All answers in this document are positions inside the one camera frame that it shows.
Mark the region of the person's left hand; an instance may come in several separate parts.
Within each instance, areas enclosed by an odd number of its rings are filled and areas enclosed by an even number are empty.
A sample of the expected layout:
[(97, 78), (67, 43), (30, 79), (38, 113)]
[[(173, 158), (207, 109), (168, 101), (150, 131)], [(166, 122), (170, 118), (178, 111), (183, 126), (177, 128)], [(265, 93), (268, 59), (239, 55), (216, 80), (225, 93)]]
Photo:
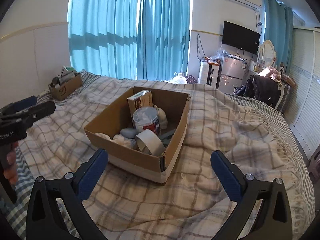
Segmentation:
[(10, 182), (11, 185), (16, 185), (18, 181), (17, 163), (16, 163), (16, 148), (18, 142), (11, 145), (11, 151), (7, 154), (7, 162), (9, 167), (4, 170), (4, 177)]

